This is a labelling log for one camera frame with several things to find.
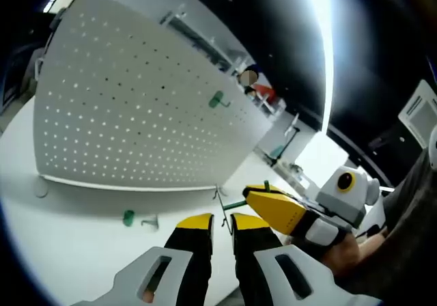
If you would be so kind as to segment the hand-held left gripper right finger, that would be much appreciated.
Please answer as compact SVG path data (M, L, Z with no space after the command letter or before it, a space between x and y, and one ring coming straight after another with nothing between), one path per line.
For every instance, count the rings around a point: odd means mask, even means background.
M233 213L236 276L246 305L381 305L340 288L332 271L294 245L282 245L265 220Z

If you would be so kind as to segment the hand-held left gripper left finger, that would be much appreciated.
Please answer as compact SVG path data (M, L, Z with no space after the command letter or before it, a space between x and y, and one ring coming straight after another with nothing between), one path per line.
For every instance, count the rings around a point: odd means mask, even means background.
M152 247L121 269L112 288L77 305L203 305L212 274L211 213L180 221L164 247ZM146 290L154 301L142 300Z

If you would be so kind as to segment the person's right hand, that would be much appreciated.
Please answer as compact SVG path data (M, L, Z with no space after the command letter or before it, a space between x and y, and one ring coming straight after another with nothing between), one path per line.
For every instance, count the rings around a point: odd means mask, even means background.
M388 235L387 228L359 243L356 236L346 234L345 238L331 247L320 259L334 276L346 275L353 268L373 256L384 244Z

